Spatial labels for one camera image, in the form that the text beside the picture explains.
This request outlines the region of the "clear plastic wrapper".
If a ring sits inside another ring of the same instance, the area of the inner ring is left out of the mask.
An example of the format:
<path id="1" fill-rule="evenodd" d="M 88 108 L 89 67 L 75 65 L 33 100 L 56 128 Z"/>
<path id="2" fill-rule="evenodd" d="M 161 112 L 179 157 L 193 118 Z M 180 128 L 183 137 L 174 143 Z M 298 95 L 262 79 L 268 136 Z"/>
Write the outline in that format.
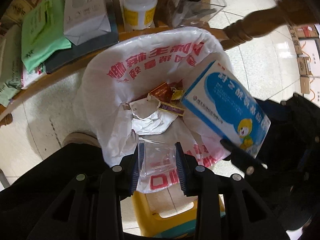
<path id="1" fill-rule="evenodd" d="M 176 147 L 164 142 L 140 139 L 138 167 L 143 179 L 169 172 L 176 167 Z"/>

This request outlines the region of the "white tissue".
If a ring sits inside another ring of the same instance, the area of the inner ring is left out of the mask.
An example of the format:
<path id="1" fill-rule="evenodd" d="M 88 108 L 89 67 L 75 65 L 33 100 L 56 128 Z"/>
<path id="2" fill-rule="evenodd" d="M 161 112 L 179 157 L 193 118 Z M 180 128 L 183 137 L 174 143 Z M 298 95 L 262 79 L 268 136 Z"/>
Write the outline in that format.
<path id="1" fill-rule="evenodd" d="M 124 105 L 132 113 L 132 129 L 138 135 L 158 135 L 164 133 L 178 117 L 160 109 L 161 102 L 153 95 L 148 95 Z"/>

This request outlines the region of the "red cigarette carton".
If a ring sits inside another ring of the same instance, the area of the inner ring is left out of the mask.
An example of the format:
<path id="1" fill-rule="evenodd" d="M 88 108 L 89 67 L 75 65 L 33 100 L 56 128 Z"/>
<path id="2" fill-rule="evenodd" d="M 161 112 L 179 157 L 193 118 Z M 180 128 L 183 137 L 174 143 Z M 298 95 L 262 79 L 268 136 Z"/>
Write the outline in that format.
<path id="1" fill-rule="evenodd" d="M 183 96 L 183 82 L 162 83 L 149 92 L 161 102 L 178 102 Z"/>

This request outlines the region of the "blue cartoon medicine box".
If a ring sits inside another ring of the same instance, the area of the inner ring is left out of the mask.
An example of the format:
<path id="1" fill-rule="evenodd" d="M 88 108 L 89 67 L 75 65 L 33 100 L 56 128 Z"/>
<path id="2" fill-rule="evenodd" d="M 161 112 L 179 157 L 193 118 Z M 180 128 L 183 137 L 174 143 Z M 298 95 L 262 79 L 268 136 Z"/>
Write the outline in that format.
<path id="1" fill-rule="evenodd" d="M 222 139 L 257 156 L 271 121 L 222 63 L 208 64 L 185 91 L 182 103 Z"/>

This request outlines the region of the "playing card box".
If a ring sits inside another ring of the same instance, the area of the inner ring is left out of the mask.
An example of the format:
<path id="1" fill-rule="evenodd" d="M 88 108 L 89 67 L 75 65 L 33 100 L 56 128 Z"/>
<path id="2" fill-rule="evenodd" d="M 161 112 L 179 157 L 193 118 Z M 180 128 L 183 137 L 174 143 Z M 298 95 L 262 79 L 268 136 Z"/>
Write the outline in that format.
<path id="1" fill-rule="evenodd" d="M 159 108 L 163 111 L 170 112 L 172 114 L 176 114 L 178 116 L 184 116 L 185 109 L 178 107 L 176 105 L 172 105 L 167 102 L 160 102 Z"/>

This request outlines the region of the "cardboard boxes on floor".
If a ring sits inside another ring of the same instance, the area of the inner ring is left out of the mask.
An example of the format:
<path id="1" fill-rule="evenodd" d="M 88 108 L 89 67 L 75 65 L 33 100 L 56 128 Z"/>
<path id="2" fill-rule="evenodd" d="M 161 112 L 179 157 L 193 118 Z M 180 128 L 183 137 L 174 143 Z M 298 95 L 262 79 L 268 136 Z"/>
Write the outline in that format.
<path id="1" fill-rule="evenodd" d="M 300 91 L 319 103 L 319 24 L 288 26 L 297 54 Z"/>

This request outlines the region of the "grey green wipes pack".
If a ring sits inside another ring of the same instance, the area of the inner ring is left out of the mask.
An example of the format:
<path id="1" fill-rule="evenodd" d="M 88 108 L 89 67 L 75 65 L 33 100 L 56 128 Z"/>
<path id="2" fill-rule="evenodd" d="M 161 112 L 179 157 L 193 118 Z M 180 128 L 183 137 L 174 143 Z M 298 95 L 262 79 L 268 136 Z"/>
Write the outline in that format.
<path id="1" fill-rule="evenodd" d="M 21 27 L 13 25 L 1 42 L 1 105 L 7 107 L 21 90 Z"/>

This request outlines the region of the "wooden table leg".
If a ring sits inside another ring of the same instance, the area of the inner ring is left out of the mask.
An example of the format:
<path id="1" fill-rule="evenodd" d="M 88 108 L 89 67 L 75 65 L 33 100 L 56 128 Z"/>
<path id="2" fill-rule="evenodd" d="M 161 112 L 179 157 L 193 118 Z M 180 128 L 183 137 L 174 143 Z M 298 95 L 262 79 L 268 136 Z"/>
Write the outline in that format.
<path id="1" fill-rule="evenodd" d="M 263 37 L 282 25 L 319 23 L 319 0 L 281 0 L 275 7 L 254 11 L 225 27 L 228 37 L 221 41 L 224 50 Z"/>

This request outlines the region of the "clear plastic organizer box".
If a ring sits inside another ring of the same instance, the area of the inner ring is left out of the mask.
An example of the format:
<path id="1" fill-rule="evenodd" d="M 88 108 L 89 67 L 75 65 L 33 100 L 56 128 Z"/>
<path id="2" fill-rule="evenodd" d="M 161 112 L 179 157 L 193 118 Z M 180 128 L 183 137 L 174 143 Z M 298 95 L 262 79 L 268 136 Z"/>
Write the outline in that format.
<path id="1" fill-rule="evenodd" d="M 170 27 L 200 27 L 226 5 L 225 0 L 162 0 L 161 12 Z"/>

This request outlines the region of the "white tissue box on shelf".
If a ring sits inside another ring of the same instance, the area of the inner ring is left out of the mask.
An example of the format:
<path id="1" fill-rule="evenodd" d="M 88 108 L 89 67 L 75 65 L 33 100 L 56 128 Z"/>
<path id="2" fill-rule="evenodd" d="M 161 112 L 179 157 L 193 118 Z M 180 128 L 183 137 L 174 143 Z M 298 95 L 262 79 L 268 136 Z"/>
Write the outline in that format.
<path id="1" fill-rule="evenodd" d="M 78 46 L 111 32 L 105 0 L 65 0 L 63 34 Z"/>

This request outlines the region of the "white pill bottle yellow label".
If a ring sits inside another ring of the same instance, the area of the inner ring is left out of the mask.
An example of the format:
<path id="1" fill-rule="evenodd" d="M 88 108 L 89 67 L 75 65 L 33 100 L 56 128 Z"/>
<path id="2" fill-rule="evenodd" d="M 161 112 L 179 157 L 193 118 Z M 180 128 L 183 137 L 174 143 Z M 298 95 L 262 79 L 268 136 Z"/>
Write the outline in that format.
<path id="1" fill-rule="evenodd" d="M 151 27 L 158 0 L 124 0 L 124 21 L 131 30 Z"/>

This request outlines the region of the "green wet wipes pack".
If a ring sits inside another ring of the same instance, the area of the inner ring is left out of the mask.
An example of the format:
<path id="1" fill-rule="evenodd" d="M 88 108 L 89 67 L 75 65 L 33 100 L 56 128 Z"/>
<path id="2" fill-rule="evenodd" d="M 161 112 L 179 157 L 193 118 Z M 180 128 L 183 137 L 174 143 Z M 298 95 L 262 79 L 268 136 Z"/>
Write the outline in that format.
<path id="1" fill-rule="evenodd" d="M 28 72 L 54 52 L 71 48 L 63 33 L 64 9 L 65 0 L 43 0 L 24 17 L 21 58 Z"/>

